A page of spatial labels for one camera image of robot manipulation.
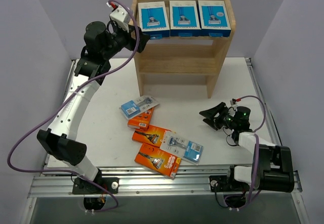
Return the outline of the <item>blue Harry's razor box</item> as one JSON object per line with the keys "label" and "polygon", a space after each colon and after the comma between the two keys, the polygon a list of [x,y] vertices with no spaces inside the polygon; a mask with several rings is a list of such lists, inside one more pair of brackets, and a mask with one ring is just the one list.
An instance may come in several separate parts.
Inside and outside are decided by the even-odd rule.
{"label": "blue Harry's razor box", "polygon": [[197,37],[201,27],[197,3],[189,1],[169,1],[170,36]]}
{"label": "blue Harry's razor box", "polygon": [[225,1],[198,0],[198,10],[202,36],[230,36],[231,26]]}
{"label": "blue Harry's razor box", "polygon": [[170,26],[165,2],[138,3],[140,27],[151,40],[170,36]]}

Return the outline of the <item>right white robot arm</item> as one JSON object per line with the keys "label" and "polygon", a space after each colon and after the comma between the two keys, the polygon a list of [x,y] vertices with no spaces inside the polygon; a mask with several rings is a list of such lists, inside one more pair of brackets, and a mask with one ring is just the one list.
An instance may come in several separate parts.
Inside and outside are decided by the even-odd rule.
{"label": "right white robot arm", "polygon": [[250,129],[250,113],[248,107],[227,107],[224,102],[199,112],[214,130],[229,129],[235,146],[253,155],[252,166],[230,167],[225,177],[227,188],[236,190],[245,184],[252,190],[292,192],[295,181],[290,149],[260,138]]}

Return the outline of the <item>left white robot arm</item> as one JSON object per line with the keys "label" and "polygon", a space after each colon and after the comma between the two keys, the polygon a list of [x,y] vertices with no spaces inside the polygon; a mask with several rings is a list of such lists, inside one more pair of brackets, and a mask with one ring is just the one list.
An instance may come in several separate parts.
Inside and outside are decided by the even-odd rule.
{"label": "left white robot arm", "polygon": [[150,36],[142,31],[139,39],[132,38],[135,27],[128,30],[116,22],[92,22],[86,26],[85,46],[74,71],[67,104],[57,113],[47,130],[39,130],[37,140],[45,151],[62,161],[78,177],[74,180],[78,194],[98,194],[110,183],[102,178],[102,172],[86,156],[87,146],[76,141],[78,127],[92,96],[102,85],[111,68],[109,60],[123,48],[142,52]]}

